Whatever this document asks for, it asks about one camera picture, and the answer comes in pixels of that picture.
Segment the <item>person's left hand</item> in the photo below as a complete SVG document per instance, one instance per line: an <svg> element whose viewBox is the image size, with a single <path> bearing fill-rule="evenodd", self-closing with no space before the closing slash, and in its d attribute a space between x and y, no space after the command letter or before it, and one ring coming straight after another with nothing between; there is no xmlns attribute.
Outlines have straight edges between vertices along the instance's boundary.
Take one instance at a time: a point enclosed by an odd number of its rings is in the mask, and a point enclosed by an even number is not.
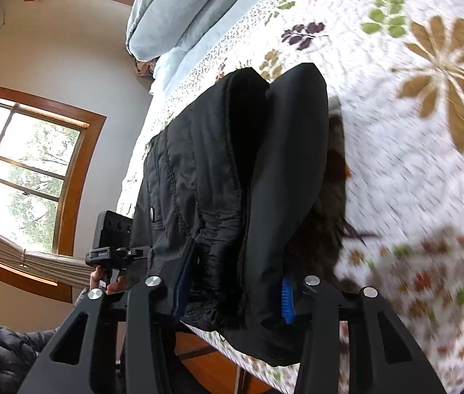
<svg viewBox="0 0 464 394"><path fill-rule="evenodd" d="M101 279L104 277L104 272L100 266L95 267L90 275L90 289L99 288ZM109 284L106 288L108 295L117 294L127 289L126 276L119 276L116 282Z"/></svg>

